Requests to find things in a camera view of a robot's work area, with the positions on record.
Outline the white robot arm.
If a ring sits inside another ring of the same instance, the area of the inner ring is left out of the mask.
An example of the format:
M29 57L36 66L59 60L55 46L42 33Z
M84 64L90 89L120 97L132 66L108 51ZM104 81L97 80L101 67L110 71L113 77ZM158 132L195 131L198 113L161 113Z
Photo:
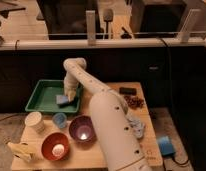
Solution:
M114 89L86 72L84 58L63 62L66 70L64 93L82 84L91 94L89 114L109 171L153 171L133 134L126 114L128 105Z

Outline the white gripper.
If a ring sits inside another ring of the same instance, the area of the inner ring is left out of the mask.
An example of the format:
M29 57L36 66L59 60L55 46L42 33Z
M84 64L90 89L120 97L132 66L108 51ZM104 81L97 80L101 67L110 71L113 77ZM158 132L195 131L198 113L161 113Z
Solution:
M76 97L76 90L78 88L79 82L74 78L65 77L64 78L64 93L67 94L68 101L72 102Z

